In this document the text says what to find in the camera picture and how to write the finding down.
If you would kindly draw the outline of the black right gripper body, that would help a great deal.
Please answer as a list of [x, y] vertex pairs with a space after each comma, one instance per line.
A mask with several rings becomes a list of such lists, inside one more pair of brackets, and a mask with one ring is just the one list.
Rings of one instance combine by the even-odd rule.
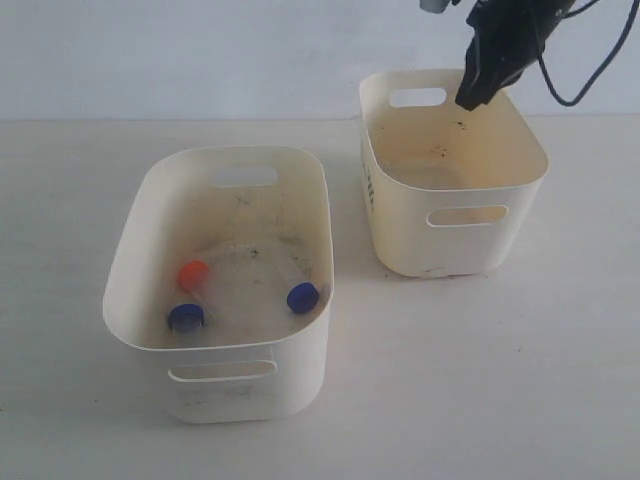
[[477, 1], [466, 18], [473, 29], [467, 65], [529, 65], [574, 1]]

